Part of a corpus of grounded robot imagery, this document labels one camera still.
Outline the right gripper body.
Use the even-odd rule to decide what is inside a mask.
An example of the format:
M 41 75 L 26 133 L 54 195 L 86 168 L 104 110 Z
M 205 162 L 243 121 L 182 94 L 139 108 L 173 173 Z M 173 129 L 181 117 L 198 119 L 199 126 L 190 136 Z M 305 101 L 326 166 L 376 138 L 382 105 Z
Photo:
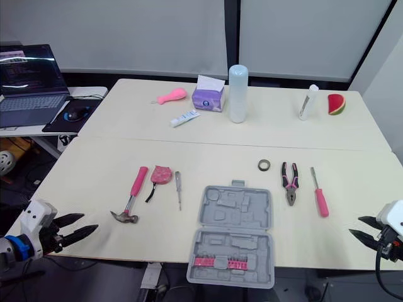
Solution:
M 381 257 L 390 261 L 402 260 L 402 240 L 391 227 L 385 226 L 378 236 L 378 248 Z

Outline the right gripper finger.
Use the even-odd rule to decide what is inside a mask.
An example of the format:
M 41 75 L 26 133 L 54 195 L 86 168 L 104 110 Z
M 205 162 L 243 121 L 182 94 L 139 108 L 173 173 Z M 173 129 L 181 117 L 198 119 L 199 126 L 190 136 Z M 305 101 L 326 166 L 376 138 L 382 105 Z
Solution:
M 378 250 L 378 241 L 373 236 L 359 230 L 349 229 L 349 232 L 366 247 L 375 251 Z
M 358 219 L 363 223 L 366 223 L 367 225 L 371 226 L 372 228 L 375 228 L 377 230 L 383 229 L 383 225 L 379 223 L 373 216 L 361 216 Z

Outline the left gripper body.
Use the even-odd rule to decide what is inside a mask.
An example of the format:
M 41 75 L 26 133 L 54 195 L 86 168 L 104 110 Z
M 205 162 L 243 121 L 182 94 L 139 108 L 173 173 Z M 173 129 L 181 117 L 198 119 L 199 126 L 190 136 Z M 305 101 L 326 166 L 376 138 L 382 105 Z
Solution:
M 61 242 L 63 238 L 58 234 L 61 228 L 60 222 L 53 221 L 49 226 L 43 227 L 40 230 L 40 243 L 42 245 L 43 255 L 62 251 Z

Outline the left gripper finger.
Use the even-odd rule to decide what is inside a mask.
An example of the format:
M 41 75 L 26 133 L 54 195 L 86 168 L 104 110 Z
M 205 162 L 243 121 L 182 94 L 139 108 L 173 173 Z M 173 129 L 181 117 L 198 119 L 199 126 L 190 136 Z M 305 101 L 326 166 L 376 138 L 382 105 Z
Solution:
M 88 237 L 97 228 L 98 228 L 98 225 L 84 226 L 78 230 L 75 230 L 73 233 L 71 233 L 67 236 L 64 236 L 60 244 L 62 247 L 68 247 L 68 246 Z
M 64 216 L 60 216 L 56 219 L 53 220 L 53 223 L 58 227 L 58 228 L 63 228 L 68 225 L 73 224 L 76 222 L 78 219 L 82 218 L 84 216 L 83 213 L 70 213 Z

